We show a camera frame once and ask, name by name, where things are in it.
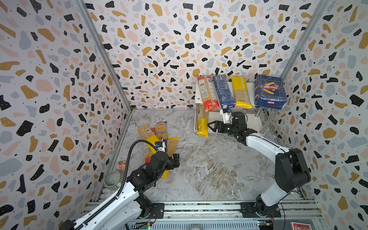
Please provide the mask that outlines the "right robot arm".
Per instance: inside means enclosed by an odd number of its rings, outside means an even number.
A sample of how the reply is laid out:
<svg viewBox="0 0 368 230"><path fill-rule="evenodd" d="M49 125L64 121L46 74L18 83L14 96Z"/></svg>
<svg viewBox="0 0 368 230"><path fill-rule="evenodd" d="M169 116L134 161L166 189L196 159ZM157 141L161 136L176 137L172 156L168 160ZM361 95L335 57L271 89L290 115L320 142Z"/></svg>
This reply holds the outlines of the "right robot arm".
<svg viewBox="0 0 368 230"><path fill-rule="evenodd" d="M310 182L311 175L301 150L282 147L262 137L248 127L247 121L245 113L234 112L226 123L213 121L207 127L215 133L234 137L239 143L257 150L275 164L275 182L257 196L254 207L248 210L260 217L267 217L274 213L273 210L282 199Z"/></svg>

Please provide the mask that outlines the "yellow Pastatime spaghetti bag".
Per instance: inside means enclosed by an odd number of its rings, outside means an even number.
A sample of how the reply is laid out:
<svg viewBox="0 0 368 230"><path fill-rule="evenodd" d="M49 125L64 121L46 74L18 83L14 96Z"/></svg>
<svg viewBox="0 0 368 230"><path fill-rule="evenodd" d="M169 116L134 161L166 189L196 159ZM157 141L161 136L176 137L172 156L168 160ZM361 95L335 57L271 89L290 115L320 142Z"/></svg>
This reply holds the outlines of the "yellow Pastatime spaghetti bag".
<svg viewBox="0 0 368 230"><path fill-rule="evenodd" d="M245 109L253 108L248 93L246 78L231 76L231 80L236 106Z"/></svg>

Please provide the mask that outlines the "yellow pasta bag with barcode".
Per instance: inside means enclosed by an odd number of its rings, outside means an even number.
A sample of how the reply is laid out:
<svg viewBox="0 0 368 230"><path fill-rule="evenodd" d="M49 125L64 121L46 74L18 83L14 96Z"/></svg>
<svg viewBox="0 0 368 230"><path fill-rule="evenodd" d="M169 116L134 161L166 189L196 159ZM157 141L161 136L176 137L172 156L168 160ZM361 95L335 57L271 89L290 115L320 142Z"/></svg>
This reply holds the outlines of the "yellow pasta bag with barcode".
<svg viewBox="0 0 368 230"><path fill-rule="evenodd" d="M156 142L159 142L159 138L156 136L156 134L151 130L151 128L144 124L143 126L139 127L137 130L138 134L143 140L148 141L152 145L156 146Z"/></svg>

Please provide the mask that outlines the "red clear spaghetti bag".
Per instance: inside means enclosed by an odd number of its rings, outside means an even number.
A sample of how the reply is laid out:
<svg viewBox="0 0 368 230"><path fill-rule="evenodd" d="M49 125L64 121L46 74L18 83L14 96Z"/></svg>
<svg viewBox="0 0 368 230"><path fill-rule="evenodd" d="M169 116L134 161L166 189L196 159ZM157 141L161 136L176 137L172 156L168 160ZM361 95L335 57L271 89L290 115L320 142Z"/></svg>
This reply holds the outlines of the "red clear spaghetti bag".
<svg viewBox="0 0 368 230"><path fill-rule="evenodd" d="M199 89L206 112L220 110L219 101L215 92L215 87L210 76L197 78Z"/></svg>

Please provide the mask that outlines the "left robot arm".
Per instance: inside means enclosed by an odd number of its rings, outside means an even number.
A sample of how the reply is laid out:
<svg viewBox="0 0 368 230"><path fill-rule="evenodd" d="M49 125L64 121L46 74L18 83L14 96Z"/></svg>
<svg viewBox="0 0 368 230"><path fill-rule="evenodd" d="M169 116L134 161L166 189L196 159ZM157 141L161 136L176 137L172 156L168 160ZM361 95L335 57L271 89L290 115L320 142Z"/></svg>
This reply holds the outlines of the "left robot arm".
<svg viewBox="0 0 368 230"><path fill-rule="evenodd" d="M77 220L66 220L60 230L115 230L138 217L146 217L151 201L144 192L156 186L165 171L180 166L180 155L169 156L158 151L148 163L132 171L122 189L118 189L107 200Z"/></svg>

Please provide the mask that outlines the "blue Barilla pasta box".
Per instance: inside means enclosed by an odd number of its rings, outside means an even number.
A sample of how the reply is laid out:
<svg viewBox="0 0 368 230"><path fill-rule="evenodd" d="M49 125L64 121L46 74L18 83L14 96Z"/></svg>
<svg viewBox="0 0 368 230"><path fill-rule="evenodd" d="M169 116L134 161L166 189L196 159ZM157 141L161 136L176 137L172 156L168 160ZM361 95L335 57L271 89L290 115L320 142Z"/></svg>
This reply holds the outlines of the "blue Barilla pasta box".
<svg viewBox="0 0 368 230"><path fill-rule="evenodd" d="M281 110L287 102L281 77L258 75L255 81L255 106Z"/></svg>

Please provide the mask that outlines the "blue spaghetti box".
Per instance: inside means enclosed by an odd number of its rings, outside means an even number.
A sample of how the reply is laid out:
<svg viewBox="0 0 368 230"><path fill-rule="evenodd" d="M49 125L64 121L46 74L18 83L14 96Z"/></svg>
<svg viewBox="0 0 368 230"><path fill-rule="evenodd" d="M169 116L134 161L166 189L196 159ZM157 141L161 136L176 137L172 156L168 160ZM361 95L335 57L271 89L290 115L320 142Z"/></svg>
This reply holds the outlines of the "blue spaghetti box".
<svg viewBox="0 0 368 230"><path fill-rule="evenodd" d="M236 106L236 101L230 91L226 78L223 75L213 77L213 83L218 96L221 109L231 109Z"/></svg>

